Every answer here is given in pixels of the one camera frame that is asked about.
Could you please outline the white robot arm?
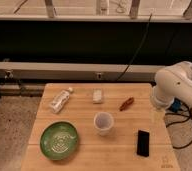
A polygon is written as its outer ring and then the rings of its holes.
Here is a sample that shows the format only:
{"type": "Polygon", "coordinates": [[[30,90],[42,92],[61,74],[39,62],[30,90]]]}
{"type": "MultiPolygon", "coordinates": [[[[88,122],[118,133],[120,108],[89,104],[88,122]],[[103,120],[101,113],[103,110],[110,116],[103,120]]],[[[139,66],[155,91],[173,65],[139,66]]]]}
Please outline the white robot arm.
{"type": "Polygon", "coordinates": [[[158,70],[151,103],[157,109],[169,108],[177,98],[192,108],[192,63],[183,61],[158,70]]]}

